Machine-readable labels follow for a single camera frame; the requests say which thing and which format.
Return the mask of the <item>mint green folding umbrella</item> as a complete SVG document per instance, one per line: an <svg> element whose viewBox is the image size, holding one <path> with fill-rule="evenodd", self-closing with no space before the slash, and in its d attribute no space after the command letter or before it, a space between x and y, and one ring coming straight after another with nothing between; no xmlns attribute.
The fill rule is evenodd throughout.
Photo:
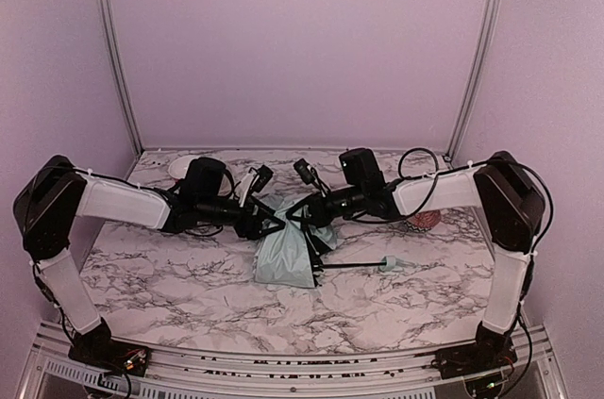
<svg viewBox="0 0 604 399"><path fill-rule="evenodd" d="M254 260L256 282L310 289L317 286L316 276L325 270L376 267L387 273L416 266L394 256L387 256L379 262L323 263L321 255L336 249L336 233L330 225L304 230L300 223L288 220L286 212L298 198L276 195L266 198L267 204L276 210L275 216L285 226L258 243Z"/></svg>

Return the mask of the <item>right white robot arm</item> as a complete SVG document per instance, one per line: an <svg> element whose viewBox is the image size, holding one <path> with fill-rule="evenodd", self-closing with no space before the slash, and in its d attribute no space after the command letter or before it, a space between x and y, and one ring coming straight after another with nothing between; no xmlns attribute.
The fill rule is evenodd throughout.
<svg viewBox="0 0 604 399"><path fill-rule="evenodd" d="M553 204L542 179L507 151L478 163L430 175L387 182L374 152L356 148L339 156L346 187L331 190L304 159L294 169L316 193L298 201L286 216L303 230L337 218L369 216L373 224L407 221L420 213L479 208L494 246L495 272L489 301L473 342L441 349L432 365L443 379L478 374L517 360L511 333L532 279L535 248L550 228Z"/></svg>

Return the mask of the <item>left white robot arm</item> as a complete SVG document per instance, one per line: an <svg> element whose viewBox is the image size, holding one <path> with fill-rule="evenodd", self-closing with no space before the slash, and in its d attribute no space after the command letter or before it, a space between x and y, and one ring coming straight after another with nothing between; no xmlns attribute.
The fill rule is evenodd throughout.
<svg viewBox="0 0 604 399"><path fill-rule="evenodd" d="M230 226L239 238L258 241L285 226L255 196L272 176L261 166L236 182L224 162L199 157L163 190L84 171L62 155L50 158L15 198L13 215L35 281L59 310L70 359L111 374L142 376L151 355L144 345L114 339L93 303L70 251L75 221L116 222L168 235L192 233L204 224Z"/></svg>

